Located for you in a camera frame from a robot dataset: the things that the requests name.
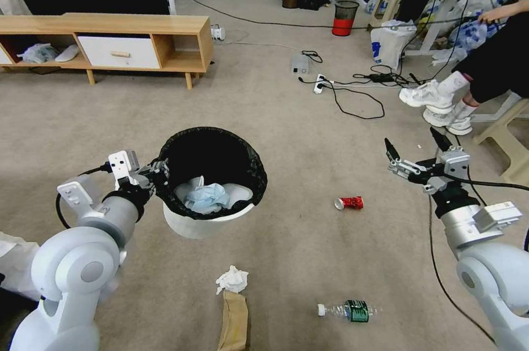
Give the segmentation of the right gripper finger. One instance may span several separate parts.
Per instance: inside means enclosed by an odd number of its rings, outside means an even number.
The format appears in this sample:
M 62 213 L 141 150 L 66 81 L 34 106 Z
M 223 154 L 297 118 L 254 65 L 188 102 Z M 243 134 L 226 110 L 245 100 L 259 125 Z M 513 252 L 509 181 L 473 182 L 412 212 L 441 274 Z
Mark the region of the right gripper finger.
M 412 163 L 406 159 L 401 159 L 394 145 L 388 138 L 384 138 L 386 147 L 386 156 L 389 160 L 388 170 L 393 174 L 408 179 L 410 175 L 420 176 L 426 173 L 427 169 L 424 166 Z
M 435 157 L 461 157 L 462 150 L 460 146 L 453 145 L 445 134 L 442 134 L 434 127 L 430 126 L 430 133 L 437 146 L 434 153 Z

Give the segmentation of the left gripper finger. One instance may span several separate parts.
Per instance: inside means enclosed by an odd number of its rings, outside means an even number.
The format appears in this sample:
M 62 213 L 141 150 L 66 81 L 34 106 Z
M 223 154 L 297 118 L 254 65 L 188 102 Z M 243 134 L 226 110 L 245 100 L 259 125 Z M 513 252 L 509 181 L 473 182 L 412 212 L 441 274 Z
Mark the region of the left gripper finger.
M 153 185 L 156 196 L 164 197 L 170 194 L 169 180 L 164 173 L 153 175 Z
M 152 173 L 169 174 L 168 159 L 156 157 L 147 165 L 147 168 Z

